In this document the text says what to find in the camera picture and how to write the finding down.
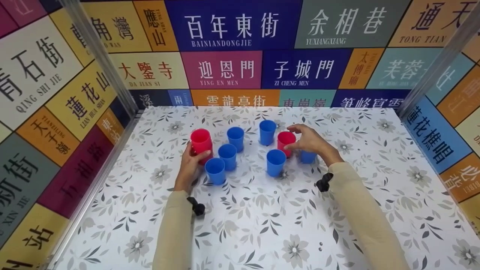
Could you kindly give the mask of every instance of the plastic cup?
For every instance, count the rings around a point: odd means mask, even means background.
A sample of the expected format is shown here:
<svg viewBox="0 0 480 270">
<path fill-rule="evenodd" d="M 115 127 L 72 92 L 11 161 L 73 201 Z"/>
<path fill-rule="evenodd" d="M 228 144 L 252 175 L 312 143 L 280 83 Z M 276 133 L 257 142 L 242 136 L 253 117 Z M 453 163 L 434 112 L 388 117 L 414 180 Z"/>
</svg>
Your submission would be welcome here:
<svg viewBox="0 0 480 270">
<path fill-rule="evenodd" d="M 285 153 L 278 149 L 273 149 L 267 153 L 267 174 L 277 177 L 283 169 L 283 165 L 287 160 Z"/>
<path fill-rule="evenodd" d="M 208 130 L 199 128 L 196 129 L 190 134 L 190 140 L 192 141 L 192 148 L 195 153 L 200 154 L 208 150 L 212 150 L 212 138 L 210 137 L 210 132 Z M 213 152 L 208 157 L 201 160 L 199 163 L 204 165 L 207 160 L 213 158 Z"/>
<path fill-rule="evenodd" d="M 214 185 L 222 185 L 227 179 L 225 176 L 225 162 L 222 159 L 209 159 L 205 163 L 205 171 Z"/>
<path fill-rule="evenodd" d="M 304 164 L 312 164 L 315 161 L 316 157 L 317 157 L 316 153 L 307 152 L 304 150 L 300 152 L 300 162 Z"/>
<path fill-rule="evenodd" d="M 225 170 L 233 171 L 237 166 L 237 148 L 232 144 L 224 144 L 218 149 L 219 157 L 225 162 Z"/>
<path fill-rule="evenodd" d="M 260 144 L 269 146 L 273 143 L 276 124 L 272 120 L 263 120 L 260 122 Z"/>
<path fill-rule="evenodd" d="M 243 151 L 243 135 L 244 131 L 241 127 L 231 127 L 227 130 L 228 142 L 237 148 L 237 153 Z"/>
<path fill-rule="evenodd" d="M 289 158 L 290 155 L 292 154 L 292 151 L 286 150 L 284 149 L 284 147 L 286 145 L 293 144 L 296 140 L 297 138 L 295 137 L 295 134 L 293 134 L 292 132 L 282 131 L 278 134 L 276 148 L 278 150 L 282 150 L 287 156 L 287 158 Z"/>
</svg>

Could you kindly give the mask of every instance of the pink sign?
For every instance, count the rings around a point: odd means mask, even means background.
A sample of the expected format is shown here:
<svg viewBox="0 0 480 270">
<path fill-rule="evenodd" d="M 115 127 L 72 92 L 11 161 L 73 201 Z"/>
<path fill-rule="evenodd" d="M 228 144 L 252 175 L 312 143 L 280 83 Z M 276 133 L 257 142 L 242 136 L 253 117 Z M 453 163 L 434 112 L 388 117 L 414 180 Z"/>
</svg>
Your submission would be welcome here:
<svg viewBox="0 0 480 270">
<path fill-rule="evenodd" d="M 0 0 L 19 26 L 24 26 L 46 15 L 38 0 Z"/>
<path fill-rule="evenodd" d="M 259 89 L 261 51 L 182 52 L 190 89 Z"/>
<path fill-rule="evenodd" d="M 69 219 L 112 149 L 94 125 L 37 202 Z"/>
<path fill-rule="evenodd" d="M 8 15 L 8 13 L 0 6 L 0 37 L 3 35 L 10 33 L 11 31 L 15 30 L 17 25 Z"/>
</svg>

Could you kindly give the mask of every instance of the beige sleeve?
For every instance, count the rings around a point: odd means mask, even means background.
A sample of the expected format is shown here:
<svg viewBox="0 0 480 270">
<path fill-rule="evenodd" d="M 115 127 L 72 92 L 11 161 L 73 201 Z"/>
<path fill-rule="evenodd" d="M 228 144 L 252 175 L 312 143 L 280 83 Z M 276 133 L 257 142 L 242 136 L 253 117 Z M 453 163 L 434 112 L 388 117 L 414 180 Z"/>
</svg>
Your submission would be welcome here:
<svg viewBox="0 0 480 270">
<path fill-rule="evenodd" d="M 168 197 L 158 232 L 152 270 L 187 270 L 191 266 L 192 204 L 185 191 Z"/>
<path fill-rule="evenodd" d="M 361 178 L 345 162 L 330 165 L 330 190 L 374 270 L 409 270 L 400 243 Z"/>
</svg>

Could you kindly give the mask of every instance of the table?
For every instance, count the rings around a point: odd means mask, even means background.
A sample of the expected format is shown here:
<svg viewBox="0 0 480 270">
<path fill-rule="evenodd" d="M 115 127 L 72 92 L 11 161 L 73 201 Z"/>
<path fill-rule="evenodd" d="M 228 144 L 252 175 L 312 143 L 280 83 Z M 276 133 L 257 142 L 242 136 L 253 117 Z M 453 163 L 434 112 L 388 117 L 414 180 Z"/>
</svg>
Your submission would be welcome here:
<svg viewBox="0 0 480 270">
<path fill-rule="evenodd" d="M 275 146 L 258 143 L 263 119 L 274 120 L 277 132 L 305 123 L 340 150 L 412 269 L 478 269 L 479 239 L 393 110 L 284 107 L 145 110 L 57 269 L 151 268 L 189 134 L 207 128 L 216 154 L 231 126 L 245 130 L 238 168 L 223 186 L 203 174 L 193 190 L 206 214 L 192 225 L 192 270 L 368 269 L 335 198 L 313 186 L 326 172 L 322 161 L 293 157 L 281 177 L 266 175 L 265 155 Z"/>
</svg>

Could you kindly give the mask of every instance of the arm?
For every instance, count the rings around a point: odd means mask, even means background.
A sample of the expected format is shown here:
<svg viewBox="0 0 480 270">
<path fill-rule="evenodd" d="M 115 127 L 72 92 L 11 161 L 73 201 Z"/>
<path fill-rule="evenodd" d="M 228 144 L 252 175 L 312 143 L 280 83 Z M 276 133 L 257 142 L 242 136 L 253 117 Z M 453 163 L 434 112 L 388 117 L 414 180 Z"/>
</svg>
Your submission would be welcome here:
<svg viewBox="0 0 480 270">
<path fill-rule="evenodd" d="M 302 136 L 286 148 L 317 153 L 325 161 L 328 171 L 333 173 L 330 190 L 373 269 L 409 270 L 395 232 L 352 166 L 345 163 L 338 150 L 315 130 L 300 124 L 288 129 L 302 133 Z"/>
<path fill-rule="evenodd" d="M 187 197 L 199 169 L 198 162 L 210 153 L 211 151 L 205 151 L 195 155 L 190 142 L 187 144 L 160 224 L 152 270 L 187 270 L 191 266 L 192 204 Z"/>
<path fill-rule="evenodd" d="M 355 169 L 338 162 L 330 165 L 328 171 L 334 175 L 330 190 L 373 269 L 409 270 L 394 231 Z"/>
<path fill-rule="evenodd" d="M 192 246 L 192 205 L 185 191 L 174 191 L 168 197 L 165 215 L 158 232 L 153 270 L 186 270 Z"/>
</svg>

